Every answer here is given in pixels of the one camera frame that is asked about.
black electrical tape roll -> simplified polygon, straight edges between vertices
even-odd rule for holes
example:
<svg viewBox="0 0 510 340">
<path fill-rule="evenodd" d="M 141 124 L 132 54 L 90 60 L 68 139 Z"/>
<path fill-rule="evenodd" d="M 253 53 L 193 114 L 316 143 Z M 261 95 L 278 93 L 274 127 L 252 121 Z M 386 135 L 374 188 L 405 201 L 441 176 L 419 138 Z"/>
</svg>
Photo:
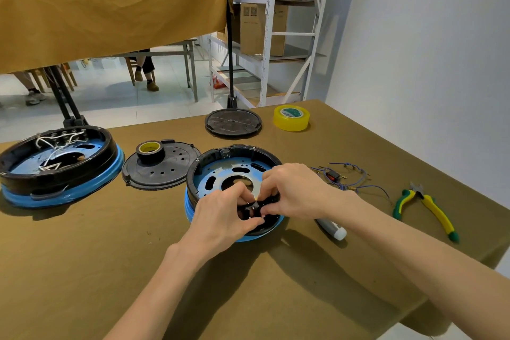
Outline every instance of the black electrical tape roll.
<svg viewBox="0 0 510 340">
<path fill-rule="evenodd" d="M 145 141 L 136 147 L 136 154 L 144 164 L 160 163 L 165 158 L 165 149 L 159 141 Z"/>
</svg>

yellow tape roll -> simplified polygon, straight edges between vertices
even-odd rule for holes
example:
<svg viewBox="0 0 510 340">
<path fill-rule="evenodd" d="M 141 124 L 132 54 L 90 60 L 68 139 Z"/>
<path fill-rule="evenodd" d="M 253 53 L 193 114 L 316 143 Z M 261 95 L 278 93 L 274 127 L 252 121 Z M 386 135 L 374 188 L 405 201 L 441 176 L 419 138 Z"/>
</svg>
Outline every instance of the yellow tape roll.
<svg viewBox="0 0 510 340">
<path fill-rule="evenodd" d="M 273 123 L 280 129 L 297 132 L 308 126 L 310 113 L 295 105 L 280 105 L 274 110 Z"/>
</svg>

black pants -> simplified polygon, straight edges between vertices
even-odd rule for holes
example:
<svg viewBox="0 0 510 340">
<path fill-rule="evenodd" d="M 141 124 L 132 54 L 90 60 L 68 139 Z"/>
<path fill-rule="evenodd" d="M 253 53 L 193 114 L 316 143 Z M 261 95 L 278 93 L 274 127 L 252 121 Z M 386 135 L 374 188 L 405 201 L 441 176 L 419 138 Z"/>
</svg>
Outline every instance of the black pants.
<svg viewBox="0 0 510 340">
<path fill-rule="evenodd" d="M 143 49 L 140 50 L 139 53 L 148 53 L 150 52 L 150 49 Z M 136 60 L 136 57 L 130 57 L 131 60 Z M 153 72 L 156 68 L 154 67 L 154 64 L 152 63 L 152 57 L 145 57 L 145 60 L 142 65 L 142 70 L 144 74 L 149 74 L 150 72 Z"/>
</svg>

person's right hand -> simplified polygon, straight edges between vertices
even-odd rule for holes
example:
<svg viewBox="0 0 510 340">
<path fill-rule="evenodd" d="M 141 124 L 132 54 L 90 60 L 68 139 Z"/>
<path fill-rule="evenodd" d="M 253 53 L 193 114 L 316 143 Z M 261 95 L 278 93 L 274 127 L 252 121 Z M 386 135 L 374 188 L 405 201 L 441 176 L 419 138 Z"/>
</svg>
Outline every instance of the person's right hand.
<svg viewBox="0 0 510 340">
<path fill-rule="evenodd" d="M 340 206 L 345 197 L 356 196 L 353 191 L 341 191 L 326 184 L 304 164 L 277 165 L 262 176 L 257 200 L 280 193 L 280 201 L 261 209 L 266 214 L 281 214 L 302 219 L 327 218 L 332 208 Z"/>
</svg>

gray tool handle with white tip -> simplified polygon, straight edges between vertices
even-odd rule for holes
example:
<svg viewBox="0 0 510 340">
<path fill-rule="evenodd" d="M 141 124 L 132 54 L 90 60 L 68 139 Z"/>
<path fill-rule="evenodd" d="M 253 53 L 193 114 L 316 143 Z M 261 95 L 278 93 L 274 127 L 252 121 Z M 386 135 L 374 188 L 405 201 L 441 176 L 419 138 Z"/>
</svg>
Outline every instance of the gray tool handle with white tip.
<svg viewBox="0 0 510 340">
<path fill-rule="evenodd" d="M 326 230 L 329 235 L 331 235 L 336 240 L 342 240 L 347 235 L 347 231 L 345 231 L 343 227 L 340 227 L 328 219 L 316 219 L 316 221 L 324 230 Z"/>
</svg>

